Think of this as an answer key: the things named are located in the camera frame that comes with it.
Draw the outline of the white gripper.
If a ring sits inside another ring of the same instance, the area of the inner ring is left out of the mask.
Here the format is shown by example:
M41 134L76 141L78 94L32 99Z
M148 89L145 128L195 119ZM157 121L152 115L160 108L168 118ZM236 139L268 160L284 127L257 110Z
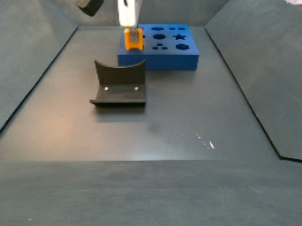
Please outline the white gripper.
M117 0L118 24L129 28L129 40L137 42L136 24L143 0Z

